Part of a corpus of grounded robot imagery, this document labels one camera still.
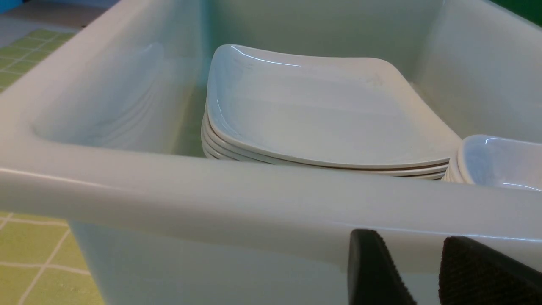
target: black textured grip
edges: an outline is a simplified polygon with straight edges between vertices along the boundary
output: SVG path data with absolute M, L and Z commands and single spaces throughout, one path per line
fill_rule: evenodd
M 416 304 L 404 285 L 382 237 L 372 230 L 350 234 L 350 305 Z
M 444 241 L 438 285 L 443 305 L 542 304 L 540 272 L 467 237 Z

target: stack of plates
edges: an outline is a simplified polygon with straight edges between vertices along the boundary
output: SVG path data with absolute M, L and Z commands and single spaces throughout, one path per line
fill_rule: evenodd
M 443 180 L 540 191 L 541 159 L 542 144 L 474 135 L 463 140 Z
M 232 45 L 213 57 L 202 126 L 210 158 L 431 180 L 461 143 L 386 61 Z
M 448 169 L 442 178 L 442 181 L 446 182 L 455 182 L 455 183 L 465 183 L 461 172 L 459 171 L 459 165 L 457 164 L 457 154 L 454 154 L 450 157 L 450 162 L 448 163 Z

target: green tile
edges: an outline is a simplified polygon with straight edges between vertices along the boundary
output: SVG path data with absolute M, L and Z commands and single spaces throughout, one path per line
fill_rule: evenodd
M 13 214 L 12 218 L 23 219 L 23 220 L 32 220 L 32 221 L 54 221 L 54 222 L 57 222 L 57 223 L 64 223 L 64 224 L 66 223 L 66 221 L 62 220 L 62 219 L 43 217 L 43 216 L 39 216 L 39 215 Z
M 19 79 L 22 74 L 15 74 L 9 72 L 0 72 L 0 87 L 9 87 L 17 79 Z
M 14 63 L 15 59 L 0 58 L 0 70 Z
M 39 270 L 0 266 L 0 304 L 17 304 Z
M 79 250 L 75 238 L 71 234 L 64 240 L 51 264 L 87 270 L 85 259 L 81 254 L 81 250 Z
M 53 40 L 68 41 L 75 36 L 75 33 L 59 33 Z
M 24 305 L 103 305 L 90 275 L 47 268 L 30 291 Z
M 11 67 L 7 68 L 6 71 L 24 74 L 34 68 L 34 66 L 37 64 L 38 63 L 35 61 L 18 61 Z
M 28 54 L 24 60 L 29 60 L 29 61 L 42 61 L 44 60 L 47 56 L 49 56 L 51 53 L 47 53 L 47 52 L 43 52 L 43 51 L 34 51 L 30 54 Z
M 60 48 L 60 46 L 63 44 L 64 44 L 63 41 L 46 42 L 44 45 L 40 47 L 40 50 L 45 51 L 45 52 L 53 52 L 54 50 Z
M 13 58 L 13 59 L 21 59 L 25 55 L 32 52 L 28 49 L 21 49 L 21 48 L 15 48 L 12 46 L 7 46 L 0 48 L 0 58 Z
M 44 43 L 43 40 L 23 37 L 14 43 L 10 44 L 12 47 L 18 48 L 27 48 L 27 49 L 37 49 Z
M 44 264 L 68 228 L 8 222 L 0 230 L 0 261 Z
M 41 40 L 50 40 L 56 36 L 57 32 L 53 32 L 50 30 L 45 29 L 38 29 L 35 31 L 32 31 L 30 34 L 27 35 L 27 37 L 32 37 L 35 39 L 41 39 Z

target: white plastic tub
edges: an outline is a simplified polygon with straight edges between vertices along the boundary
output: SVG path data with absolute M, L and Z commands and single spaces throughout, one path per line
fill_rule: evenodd
M 72 220 L 106 303 L 347 304 L 357 227 L 421 304 L 451 234 L 542 270 L 537 192 L 201 158 L 223 43 L 382 58 L 460 136 L 542 141 L 542 32 L 490 2 L 122 0 L 0 96 L 0 208 Z

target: green wall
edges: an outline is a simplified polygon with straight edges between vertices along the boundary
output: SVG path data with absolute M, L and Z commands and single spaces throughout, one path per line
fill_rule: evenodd
M 542 27 L 542 0 L 491 0 Z

